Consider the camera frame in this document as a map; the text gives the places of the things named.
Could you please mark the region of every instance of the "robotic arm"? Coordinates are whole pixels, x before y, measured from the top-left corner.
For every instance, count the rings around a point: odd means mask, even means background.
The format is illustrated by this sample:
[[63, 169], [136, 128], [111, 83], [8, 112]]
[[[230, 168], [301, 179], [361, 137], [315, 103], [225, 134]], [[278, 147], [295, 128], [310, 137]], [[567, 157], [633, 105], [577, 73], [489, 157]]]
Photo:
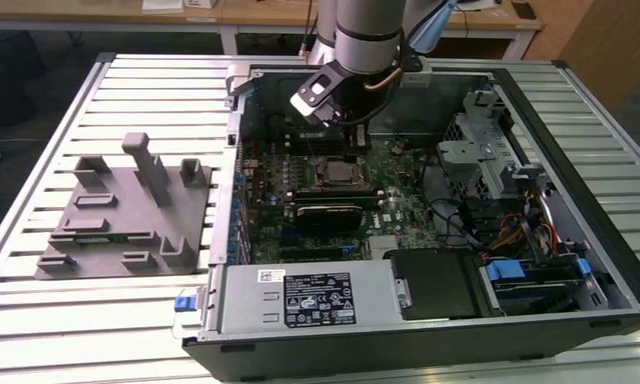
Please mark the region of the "robotic arm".
[[457, 3], [319, 0], [313, 60], [327, 64], [291, 98], [311, 123], [342, 126], [361, 141], [397, 93], [405, 56], [434, 49]]

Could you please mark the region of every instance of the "red wire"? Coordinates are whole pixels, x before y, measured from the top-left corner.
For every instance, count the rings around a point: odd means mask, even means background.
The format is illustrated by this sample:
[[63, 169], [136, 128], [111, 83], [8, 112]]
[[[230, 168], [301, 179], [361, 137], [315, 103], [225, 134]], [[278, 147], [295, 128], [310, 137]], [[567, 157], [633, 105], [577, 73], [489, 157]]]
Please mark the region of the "red wire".
[[558, 250], [558, 231], [555, 230], [555, 226], [553, 224], [547, 224], [551, 227], [551, 246], [553, 246], [553, 252], [557, 253]]
[[499, 238], [503, 237], [503, 233], [505, 233], [505, 224], [507, 223], [509, 219], [510, 218], [515, 218], [518, 216], [522, 216], [522, 214], [507, 214], [503, 218], [503, 221], [501, 222], [501, 236]]

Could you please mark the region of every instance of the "metal bracket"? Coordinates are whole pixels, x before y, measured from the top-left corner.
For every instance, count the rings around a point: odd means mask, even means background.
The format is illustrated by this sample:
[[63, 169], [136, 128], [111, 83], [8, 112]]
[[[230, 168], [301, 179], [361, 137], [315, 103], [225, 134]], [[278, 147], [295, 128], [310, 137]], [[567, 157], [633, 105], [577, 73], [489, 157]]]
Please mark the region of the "metal bracket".
[[223, 102], [226, 108], [234, 111], [238, 108], [238, 98], [235, 96], [229, 96]]
[[[227, 66], [226, 89], [229, 96], [239, 96], [254, 87], [250, 82], [251, 69], [253, 66], [250, 64], [231, 64]], [[235, 102], [231, 105], [226, 104], [226, 106], [233, 108]]]
[[441, 142], [439, 153], [446, 164], [470, 164], [498, 157], [490, 144], [475, 142]]
[[533, 179], [538, 178], [543, 173], [546, 173], [546, 169], [541, 164], [529, 164], [526, 166], [509, 166], [507, 171], [510, 172], [514, 179]]
[[402, 76], [403, 88], [427, 88], [433, 75], [429, 72], [406, 72]]
[[403, 52], [403, 62], [401, 67], [403, 68], [403, 71], [407, 72], [421, 72], [423, 70], [423, 62], [419, 58], [418, 53], [415, 50], [406, 45], [406, 52]]
[[475, 118], [494, 118], [505, 111], [505, 102], [493, 90], [478, 90], [467, 94], [462, 104], [467, 115]]

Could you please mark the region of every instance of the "barcode sticker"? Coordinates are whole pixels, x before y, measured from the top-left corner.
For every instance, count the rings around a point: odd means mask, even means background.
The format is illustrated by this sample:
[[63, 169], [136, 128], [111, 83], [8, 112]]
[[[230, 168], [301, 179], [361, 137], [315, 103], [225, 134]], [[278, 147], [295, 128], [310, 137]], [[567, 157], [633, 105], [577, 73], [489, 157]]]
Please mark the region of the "barcode sticker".
[[259, 282], [283, 282], [286, 270], [259, 270]]

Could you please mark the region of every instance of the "motherboard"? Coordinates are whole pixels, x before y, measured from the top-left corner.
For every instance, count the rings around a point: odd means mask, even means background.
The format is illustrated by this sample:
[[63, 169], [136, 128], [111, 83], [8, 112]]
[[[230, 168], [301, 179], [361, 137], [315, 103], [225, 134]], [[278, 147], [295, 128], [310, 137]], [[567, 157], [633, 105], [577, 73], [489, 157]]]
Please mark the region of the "motherboard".
[[251, 142], [247, 178], [253, 264], [382, 258], [386, 250], [437, 248], [419, 188], [425, 152], [405, 138], [335, 156], [290, 143]]

